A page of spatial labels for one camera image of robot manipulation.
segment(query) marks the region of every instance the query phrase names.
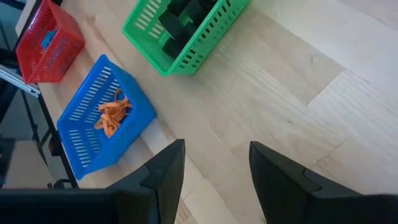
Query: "green basket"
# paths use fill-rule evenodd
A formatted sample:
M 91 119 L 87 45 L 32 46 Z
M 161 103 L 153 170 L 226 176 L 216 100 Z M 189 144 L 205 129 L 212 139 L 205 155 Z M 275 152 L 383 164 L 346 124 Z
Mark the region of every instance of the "green basket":
M 170 34 L 158 21 L 170 0 L 140 0 L 123 26 L 123 34 L 163 76 L 193 75 L 250 0 L 218 0 L 199 29 L 174 59 L 162 47 Z M 190 21 L 185 12 L 183 24 Z

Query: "plastic basket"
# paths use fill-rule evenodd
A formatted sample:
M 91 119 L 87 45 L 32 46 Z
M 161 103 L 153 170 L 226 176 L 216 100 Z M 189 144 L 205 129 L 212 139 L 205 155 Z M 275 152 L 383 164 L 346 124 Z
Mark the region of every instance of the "plastic basket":
M 98 106 L 113 102 L 118 88 L 126 94 L 132 109 L 108 139 L 104 130 L 96 130 L 94 125 L 101 116 Z M 75 177 L 81 179 L 114 164 L 155 116 L 154 108 L 135 79 L 102 55 L 57 123 Z
M 59 82 L 84 44 L 74 18 L 51 0 L 43 0 L 17 47 L 24 81 Z
M 250 0 L 218 0 L 180 55 L 174 59 L 162 51 L 170 34 L 158 17 L 170 0 L 140 0 L 123 27 L 123 34 L 163 76 L 193 75 Z M 186 14 L 180 17 L 187 23 Z

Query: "blue basket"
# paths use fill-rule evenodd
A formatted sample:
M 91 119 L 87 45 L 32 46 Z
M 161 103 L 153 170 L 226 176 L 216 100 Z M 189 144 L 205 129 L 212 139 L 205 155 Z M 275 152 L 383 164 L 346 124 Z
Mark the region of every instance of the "blue basket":
M 114 102 L 114 92 L 122 89 L 132 109 L 111 138 L 94 125 L 99 105 Z M 57 126 L 77 179 L 114 164 L 145 127 L 155 118 L 155 110 L 135 79 L 102 55 L 69 102 Z

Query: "wooden table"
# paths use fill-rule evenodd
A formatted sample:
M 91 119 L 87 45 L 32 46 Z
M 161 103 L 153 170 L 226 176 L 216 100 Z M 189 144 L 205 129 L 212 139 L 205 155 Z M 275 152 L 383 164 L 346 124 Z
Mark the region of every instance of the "wooden table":
M 135 3 L 62 4 L 86 46 L 59 84 L 40 84 L 54 123 L 101 54 L 137 79 L 158 113 L 115 166 L 80 187 L 106 187 L 184 138 L 177 223 L 264 223 L 251 140 L 361 193 L 398 193 L 394 1 L 252 0 L 195 76 L 167 78 L 121 33 Z

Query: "red basket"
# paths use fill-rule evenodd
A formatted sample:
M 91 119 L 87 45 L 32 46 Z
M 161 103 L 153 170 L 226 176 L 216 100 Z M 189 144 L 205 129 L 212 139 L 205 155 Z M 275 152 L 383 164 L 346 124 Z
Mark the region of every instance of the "red basket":
M 84 44 L 76 20 L 43 0 L 17 47 L 25 83 L 59 82 Z

